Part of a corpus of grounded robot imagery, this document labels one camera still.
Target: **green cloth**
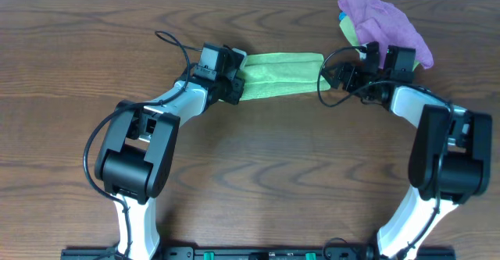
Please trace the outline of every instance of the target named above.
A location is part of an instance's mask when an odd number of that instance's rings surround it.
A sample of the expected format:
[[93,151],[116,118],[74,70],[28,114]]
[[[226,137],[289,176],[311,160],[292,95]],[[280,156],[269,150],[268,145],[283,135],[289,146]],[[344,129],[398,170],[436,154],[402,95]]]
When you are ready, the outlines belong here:
[[[349,16],[344,17],[339,26],[341,27],[342,33],[344,33],[345,38],[347,38],[347,41],[349,41],[352,46],[360,46],[354,24],[352,23]],[[415,68],[419,64],[420,62],[415,60],[415,62],[413,63],[413,70],[415,70]]]
[[[249,55],[239,77],[245,79],[241,100],[316,91],[323,64],[319,53],[268,53]],[[320,90],[330,89],[321,77]]]

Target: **wooden table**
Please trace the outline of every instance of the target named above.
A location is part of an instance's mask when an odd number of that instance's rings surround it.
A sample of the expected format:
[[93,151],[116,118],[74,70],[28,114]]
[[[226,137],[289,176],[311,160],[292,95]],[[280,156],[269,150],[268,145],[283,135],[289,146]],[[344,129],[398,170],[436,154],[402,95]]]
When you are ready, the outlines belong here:
[[[498,119],[500,0],[385,1],[434,55],[416,82]],[[347,44],[338,12],[337,0],[0,0],[0,258],[55,259],[67,246],[118,241],[114,205],[88,185],[81,154],[117,102],[155,98],[184,69],[179,49],[153,30],[187,45],[328,53]],[[496,123],[493,132],[497,150]],[[380,107],[326,109],[314,93],[214,105],[180,131],[158,198],[160,234],[200,246],[364,242],[408,189],[414,136]],[[426,244],[500,258],[495,151],[491,168],[487,193]]]

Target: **purple cloth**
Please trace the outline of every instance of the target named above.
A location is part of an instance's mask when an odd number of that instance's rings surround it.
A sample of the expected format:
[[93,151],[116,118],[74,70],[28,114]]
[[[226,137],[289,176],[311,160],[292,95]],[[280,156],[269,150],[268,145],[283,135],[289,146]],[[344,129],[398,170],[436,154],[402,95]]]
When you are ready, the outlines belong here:
[[384,65],[388,45],[416,49],[416,59],[425,69],[434,64],[422,36],[393,4],[381,0],[339,0],[338,7],[351,18],[361,45],[379,42],[380,67]]

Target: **green towel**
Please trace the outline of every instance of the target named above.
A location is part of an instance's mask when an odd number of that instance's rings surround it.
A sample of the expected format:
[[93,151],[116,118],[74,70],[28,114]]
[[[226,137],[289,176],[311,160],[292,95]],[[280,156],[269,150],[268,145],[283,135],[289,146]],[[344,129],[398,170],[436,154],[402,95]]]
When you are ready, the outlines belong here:
[[[239,77],[245,79],[241,100],[316,91],[323,63],[319,53],[268,53],[249,55]],[[321,77],[320,90],[330,89]]]

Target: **black mounting base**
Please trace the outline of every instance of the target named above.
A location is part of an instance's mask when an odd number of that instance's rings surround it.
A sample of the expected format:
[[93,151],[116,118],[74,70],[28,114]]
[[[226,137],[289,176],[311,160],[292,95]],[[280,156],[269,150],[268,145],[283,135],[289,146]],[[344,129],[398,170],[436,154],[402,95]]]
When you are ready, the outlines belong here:
[[[99,256],[113,253],[115,248],[106,249],[65,249],[61,260],[94,260]],[[359,255],[366,251],[366,245],[339,244],[328,247],[325,252],[330,260],[377,260],[373,256]],[[115,259],[114,255],[100,259]],[[293,248],[199,248],[171,247],[157,251],[155,260],[328,260],[321,249]],[[420,248],[417,260],[456,260],[452,248]]]

